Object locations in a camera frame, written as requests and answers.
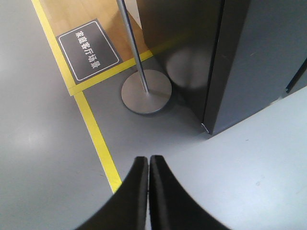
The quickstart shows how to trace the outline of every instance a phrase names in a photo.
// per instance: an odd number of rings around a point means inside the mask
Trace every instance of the wooden platform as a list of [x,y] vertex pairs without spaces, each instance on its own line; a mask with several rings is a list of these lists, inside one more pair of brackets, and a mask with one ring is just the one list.
[[[116,0],[40,0],[55,36],[98,19],[123,61],[133,57]],[[141,28],[130,16],[140,53],[148,50]]]

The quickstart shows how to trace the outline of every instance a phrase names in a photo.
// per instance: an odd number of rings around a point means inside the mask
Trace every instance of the black sign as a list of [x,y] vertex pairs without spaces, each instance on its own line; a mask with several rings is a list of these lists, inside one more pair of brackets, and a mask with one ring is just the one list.
[[58,36],[76,84],[122,62],[98,20]]

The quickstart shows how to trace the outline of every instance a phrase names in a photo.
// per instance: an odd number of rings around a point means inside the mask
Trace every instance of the round metal base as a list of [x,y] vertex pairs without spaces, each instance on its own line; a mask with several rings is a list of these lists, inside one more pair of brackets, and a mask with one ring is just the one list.
[[161,110],[172,94],[166,75],[156,70],[144,70],[149,92],[145,92],[138,72],[129,76],[121,89],[121,98],[128,109],[137,114],[152,114]]

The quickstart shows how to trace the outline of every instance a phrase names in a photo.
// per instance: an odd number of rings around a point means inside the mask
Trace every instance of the stanchion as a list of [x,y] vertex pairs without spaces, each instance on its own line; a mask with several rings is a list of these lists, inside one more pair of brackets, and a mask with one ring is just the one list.
[[117,0],[119,11],[126,26],[137,72],[129,76],[121,89],[121,98],[131,111],[138,114],[151,114],[161,110],[169,101],[172,85],[161,72],[142,67],[132,26],[124,0]]

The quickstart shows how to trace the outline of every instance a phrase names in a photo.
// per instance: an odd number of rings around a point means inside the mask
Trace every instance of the yellow line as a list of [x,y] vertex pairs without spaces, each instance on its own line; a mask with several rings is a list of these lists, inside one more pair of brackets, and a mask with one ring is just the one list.
[[[142,61],[147,60],[148,58],[152,57],[153,54],[151,53],[150,50],[145,51],[144,53],[140,54],[140,58]],[[134,58],[125,61],[103,73],[100,73],[92,78],[90,78],[89,80],[86,80],[80,84],[77,84],[76,86],[72,87],[69,89],[70,95],[75,95],[76,93],[79,93],[83,90],[86,90],[87,88],[90,88],[91,86],[104,81],[105,79],[108,79],[112,76],[114,76],[117,73],[120,73],[126,69],[129,69],[130,67],[135,65],[135,60]]]
[[38,15],[40,23],[42,24],[43,30],[49,42],[50,48],[54,55],[55,60],[57,61],[59,70],[62,74],[62,77],[65,81],[67,89],[74,87],[76,84],[72,78],[71,72],[66,64],[65,58],[61,52],[61,49],[58,45],[58,42],[52,32],[51,26],[48,22],[47,16],[43,10],[42,5],[39,0],[32,0],[32,4],[35,8],[35,11]]
[[[61,74],[63,76],[63,79],[65,81],[66,87],[68,90],[75,87],[76,84],[72,78],[71,72],[67,66],[67,63],[65,61],[65,58],[61,52],[61,49],[56,41],[56,38],[52,32],[51,26],[48,22],[48,19],[44,13],[44,10],[40,4],[39,0],[32,0],[33,6],[36,10],[36,13],[38,15],[38,18],[42,24],[43,30],[46,34],[47,40],[49,42],[49,45],[51,47],[51,50],[53,52],[53,55],[57,61],[57,64],[59,66],[59,69],[61,71]],[[74,98],[76,100],[76,103],[80,109],[80,112],[83,116],[83,119],[85,121],[85,124],[87,126],[87,129],[90,133],[90,136],[92,138],[93,144],[96,148],[98,157],[101,161],[101,164],[105,170],[106,177],[109,181],[109,184],[111,186],[112,192],[116,192],[116,190],[121,185],[121,179],[119,177],[118,171],[115,167],[115,164],[112,160],[112,157],[110,155],[110,152],[106,146],[106,143],[104,141],[104,138],[100,132],[100,129],[98,127],[98,124],[96,123],[96,120],[94,118],[94,115],[92,113],[92,110],[84,96],[83,92],[74,91],[75,95]]]
[[91,135],[93,144],[96,148],[101,164],[105,170],[106,177],[109,181],[112,192],[114,193],[121,185],[121,179],[112,160],[111,154],[106,146],[105,140],[100,132],[98,124],[96,123],[90,105],[88,104],[84,93],[79,92],[75,94],[74,98],[81,111],[87,129]]

